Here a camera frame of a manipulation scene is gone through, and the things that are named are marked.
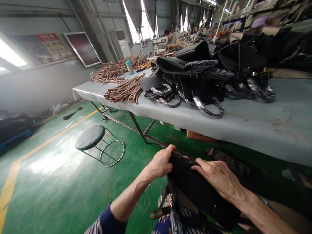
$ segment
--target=yellow floor line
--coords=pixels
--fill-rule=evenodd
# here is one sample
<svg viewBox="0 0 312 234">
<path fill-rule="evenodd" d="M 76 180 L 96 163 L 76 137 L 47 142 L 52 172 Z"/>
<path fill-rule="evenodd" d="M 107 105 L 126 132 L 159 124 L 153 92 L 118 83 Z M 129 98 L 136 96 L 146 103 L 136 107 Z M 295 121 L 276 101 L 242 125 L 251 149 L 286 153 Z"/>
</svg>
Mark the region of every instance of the yellow floor line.
<svg viewBox="0 0 312 234">
<path fill-rule="evenodd" d="M 90 116 L 94 115 L 97 112 L 98 112 L 97 110 L 92 112 L 91 114 L 89 114 L 86 117 L 84 117 L 81 120 L 79 120 L 77 123 L 71 125 L 70 127 L 65 129 L 64 131 L 56 134 L 54 137 L 50 138 L 46 142 L 42 143 L 41 145 L 39 145 L 38 147 L 36 147 L 32 151 L 30 151 L 29 153 L 25 154 L 23 157 L 21 157 L 20 159 L 16 160 L 14 163 L 12 163 L 11 169 L 9 171 L 9 174 L 8 174 L 7 178 L 6 178 L 6 181 L 4 183 L 4 186 L 3 186 L 3 189 L 2 189 L 2 192 L 1 192 L 1 195 L 0 195 L 0 234 L 3 231 L 4 222 L 6 220 L 6 215 L 7 215 L 7 211 L 8 211 L 8 208 L 9 208 L 9 203 L 11 201 L 11 198 L 12 198 L 12 195 L 13 195 L 13 192 L 14 192 L 16 179 L 17 179 L 17 175 L 19 173 L 21 162 L 24 159 L 26 159 L 29 156 L 31 156 L 33 153 L 37 152 L 38 150 L 40 150 L 41 148 L 43 148 L 44 146 L 49 144 L 50 142 L 52 142 L 53 140 L 55 140 L 56 138 L 58 138 L 60 135 L 63 135 L 69 129 L 77 126 L 81 121 L 86 120 L 87 118 L 89 118 Z"/>
</svg>

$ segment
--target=green floor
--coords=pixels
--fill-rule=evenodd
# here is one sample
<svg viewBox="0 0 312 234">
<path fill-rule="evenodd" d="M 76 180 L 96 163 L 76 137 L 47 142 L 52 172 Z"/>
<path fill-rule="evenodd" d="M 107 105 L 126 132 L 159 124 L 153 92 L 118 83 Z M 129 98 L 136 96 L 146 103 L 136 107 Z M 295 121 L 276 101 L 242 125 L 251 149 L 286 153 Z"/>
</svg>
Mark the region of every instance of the green floor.
<svg viewBox="0 0 312 234">
<path fill-rule="evenodd" d="M 69 120 L 63 120 L 65 115 L 78 106 L 83 109 Z M 20 165 L 14 193 L 8 204 L 3 234 L 84 233 L 103 209 L 136 178 L 154 154 L 162 149 L 155 143 L 146 145 L 139 134 L 116 122 L 103 121 L 100 113 L 94 113 L 78 123 L 95 110 L 88 101 L 78 106 L 46 121 L 31 138 L 0 156 L 2 190 L 5 181 L 10 179 L 8 175 L 12 163 L 28 155 Z M 113 109 L 110 115 L 134 127 L 126 111 Z M 142 129 L 151 121 L 149 118 L 136 118 Z M 78 124 L 62 133 L 71 121 Z M 125 155 L 114 167 L 104 168 L 98 161 L 75 148 L 77 137 L 95 124 L 104 125 L 125 141 Z M 210 148 L 209 143 L 187 139 L 185 131 L 165 127 L 158 121 L 149 134 L 164 143 L 175 144 L 180 152 L 193 157 L 202 157 L 201 151 Z M 105 138 L 105 141 L 113 140 L 110 134 Z M 43 147 L 28 154 L 42 144 Z M 286 162 L 233 144 L 215 143 L 214 146 L 234 154 L 252 168 L 249 180 L 244 183 L 246 187 L 304 213 L 304 202 L 295 183 L 281 176 L 281 171 L 287 168 Z M 121 153 L 117 144 L 108 148 L 108 151 L 115 156 Z M 91 154 L 99 156 L 99 151 L 94 149 Z M 312 175 L 309 168 L 298 169 Z M 157 208 L 157 199 L 165 185 L 166 178 L 161 178 L 148 186 L 130 217 L 127 233 L 151 233 L 155 221 L 151 220 L 150 213 Z"/>
</svg>

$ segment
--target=picture frame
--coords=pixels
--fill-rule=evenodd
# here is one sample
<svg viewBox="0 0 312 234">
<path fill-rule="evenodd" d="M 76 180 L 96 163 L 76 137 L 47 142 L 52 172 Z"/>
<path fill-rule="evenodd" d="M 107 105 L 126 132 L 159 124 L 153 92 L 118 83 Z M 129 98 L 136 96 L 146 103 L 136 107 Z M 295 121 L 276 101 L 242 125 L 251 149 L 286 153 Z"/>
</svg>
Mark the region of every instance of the picture frame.
<svg viewBox="0 0 312 234">
<path fill-rule="evenodd" d="M 70 32 L 63 35 L 85 67 L 102 63 L 85 32 Z"/>
</svg>

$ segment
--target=poster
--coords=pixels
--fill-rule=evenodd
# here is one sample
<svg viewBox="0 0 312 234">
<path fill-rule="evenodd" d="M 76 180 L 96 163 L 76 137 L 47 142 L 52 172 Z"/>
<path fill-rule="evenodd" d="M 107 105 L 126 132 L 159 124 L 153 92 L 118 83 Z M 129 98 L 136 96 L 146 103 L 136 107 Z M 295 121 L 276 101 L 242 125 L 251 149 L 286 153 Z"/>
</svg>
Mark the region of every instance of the poster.
<svg viewBox="0 0 312 234">
<path fill-rule="evenodd" d="M 51 54 L 35 35 L 14 36 L 18 44 L 25 50 L 35 66 L 54 62 Z"/>
<path fill-rule="evenodd" d="M 101 63 L 85 32 L 63 34 L 85 67 Z"/>
<path fill-rule="evenodd" d="M 73 57 L 72 53 L 67 51 L 55 33 L 39 34 L 36 37 L 55 61 Z"/>
<path fill-rule="evenodd" d="M 54 33 L 13 36 L 35 66 L 73 57 Z"/>
</svg>

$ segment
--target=gray table cover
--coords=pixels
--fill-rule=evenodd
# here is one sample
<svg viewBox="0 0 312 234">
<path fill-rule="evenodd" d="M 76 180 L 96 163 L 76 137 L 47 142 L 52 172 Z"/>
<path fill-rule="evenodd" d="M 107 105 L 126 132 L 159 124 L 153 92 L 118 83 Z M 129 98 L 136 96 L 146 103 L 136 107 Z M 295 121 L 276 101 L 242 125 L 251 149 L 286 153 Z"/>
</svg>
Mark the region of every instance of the gray table cover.
<svg viewBox="0 0 312 234">
<path fill-rule="evenodd" d="M 132 79 L 142 71 L 122 77 Z M 189 108 L 186 103 L 179 107 L 167 108 L 156 100 L 144 97 L 138 104 L 126 102 L 112 103 L 105 100 L 105 92 L 116 86 L 96 82 L 86 82 L 73 89 L 76 99 L 84 98 L 101 102 L 120 110 L 131 111 L 137 116 L 145 116 L 176 127 L 189 129 L 203 135 L 232 142 L 258 152 L 301 165 L 312 166 L 312 80 L 271 79 L 276 93 L 276 101 L 263 103 L 261 100 L 230 100 L 225 98 L 224 116 L 209 118 L 199 110 Z M 214 105 L 206 106 L 217 111 Z"/>
</svg>

